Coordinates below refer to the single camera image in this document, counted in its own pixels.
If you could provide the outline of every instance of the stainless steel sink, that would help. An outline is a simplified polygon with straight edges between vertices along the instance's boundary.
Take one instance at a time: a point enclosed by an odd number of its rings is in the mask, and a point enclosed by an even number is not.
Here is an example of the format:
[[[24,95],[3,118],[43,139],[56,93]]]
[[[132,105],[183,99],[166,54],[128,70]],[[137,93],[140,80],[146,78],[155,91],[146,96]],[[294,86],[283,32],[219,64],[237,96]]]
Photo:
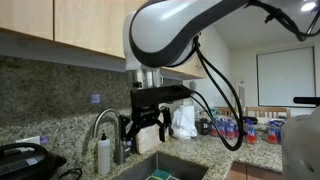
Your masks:
[[[208,167],[184,161],[163,153],[156,153],[133,168],[123,172],[116,180],[145,180],[156,170],[167,171],[179,180],[200,180]]]

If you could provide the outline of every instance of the soap dispenser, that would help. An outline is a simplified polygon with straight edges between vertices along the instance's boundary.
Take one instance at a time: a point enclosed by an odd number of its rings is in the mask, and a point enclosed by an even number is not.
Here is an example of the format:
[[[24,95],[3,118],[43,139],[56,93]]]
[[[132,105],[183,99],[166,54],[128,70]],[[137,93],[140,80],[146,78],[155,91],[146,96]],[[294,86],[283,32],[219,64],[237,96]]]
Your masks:
[[[98,174],[106,175],[110,171],[110,140],[102,133],[98,141]]]

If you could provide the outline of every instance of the upper cabinet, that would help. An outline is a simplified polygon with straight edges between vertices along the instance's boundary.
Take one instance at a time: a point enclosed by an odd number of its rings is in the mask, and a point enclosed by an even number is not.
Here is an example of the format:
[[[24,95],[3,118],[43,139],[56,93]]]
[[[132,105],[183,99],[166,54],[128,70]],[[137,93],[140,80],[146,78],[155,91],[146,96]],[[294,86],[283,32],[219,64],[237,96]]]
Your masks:
[[[199,38],[199,43],[200,43],[200,50],[202,49],[201,47],[204,47],[206,44],[206,37],[205,35],[201,35]],[[199,57],[197,53],[195,53],[194,57],[187,63],[185,63],[182,66],[178,66],[175,68],[165,68],[177,73],[184,74],[184,76],[190,76],[190,78],[187,79],[192,79],[192,78],[206,78],[206,72],[203,69],[201,62],[199,60]]]
[[[1,53],[124,71],[123,23],[128,14],[145,2],[147,0],[1,0],[0,33],[8,42],[2,48],[7,50]],[[21,46],[22,37],[28,46]],[[205,46],[204,36],[200,42]],[[162,68],[162,74],[174,79],[206,77],[197,55],[182,66]]]
[[[124,57],[124,20],[145,1],[55,0],[55,41]]]
[[[1,0],[0,28],[53,39],[53,0]]]

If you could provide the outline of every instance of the kitchen counter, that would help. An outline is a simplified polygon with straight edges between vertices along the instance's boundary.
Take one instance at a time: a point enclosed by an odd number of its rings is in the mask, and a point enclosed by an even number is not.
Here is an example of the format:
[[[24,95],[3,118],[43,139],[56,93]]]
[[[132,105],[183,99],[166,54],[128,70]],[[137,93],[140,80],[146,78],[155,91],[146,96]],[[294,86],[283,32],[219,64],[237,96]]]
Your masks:
[[[118,166],[112,164],[111,171],[107,176],[86,173],[84,170],[82,179],[113,179],[156,152],[162,152],[209,167],[203,178],[206,180],[226,179],[233,162],[245,163],[275,172],[282,172],[280,145],[271,145],[258,136],[257,144],[250,145],[244,142],[238,151],[231,152],[225,148],[220,138],[199,135],[197,138],[191,140],[171,138],[143,155],[134,154],[127,158],[127,162],[124,165]]]

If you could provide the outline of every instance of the plastic bottle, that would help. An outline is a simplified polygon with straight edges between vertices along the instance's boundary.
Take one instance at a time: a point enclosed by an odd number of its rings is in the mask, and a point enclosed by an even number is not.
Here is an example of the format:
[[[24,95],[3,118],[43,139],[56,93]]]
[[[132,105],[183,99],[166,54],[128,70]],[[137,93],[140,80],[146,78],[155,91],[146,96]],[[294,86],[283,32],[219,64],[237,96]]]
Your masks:
[[[277,127],[277,128],[278,128],[277,141],[279,144],[281,144],[281,127]]]
[[[211,124],[211,135],[214,136],[214,137],[219,137],[217,128],[214,126],[213,123]]]
[[[239,125],[238,124],[233,124],[234,125],[234,135],[235,137],[239,137],[240,134],[239,134]]]
[[[200,134],[201,135],[208,135],[209,133],[209,123],[207,118],[200,119]]]
[[[248,126],[249,126],[250,119],[246,119],[245,123],[243,123],[243,131],[248,133]],[[244,135],[244,140],[247,141],[247,135]]]
[[[255,144],[257,141],[257,130],[253,126],[253,122],[249,121],[248,123],[248,135],[247,135],[247,142],[250,144]]]
[[[278,134],[279,134],[279,128],[275,125],[274,121],[270,121],[269,131],[268,131],[268,142],[270,144],[277,144],[279,142]]]
[[[106,175],[110,171],[110,140],[102,133],[98,141],[98,174]]]
[[[235,129],[234,129],[234,124],[232,122],[232,119],[228,119],[228,123],[226,123],[226,137],[228,139],[235,138]]]
[[[221,132],[221,135],[223,137],[226,137],[225,122],[224,122],[223,118],[220,119],[220,122],[218,123],[218,128],[219,128],[219,130]]]

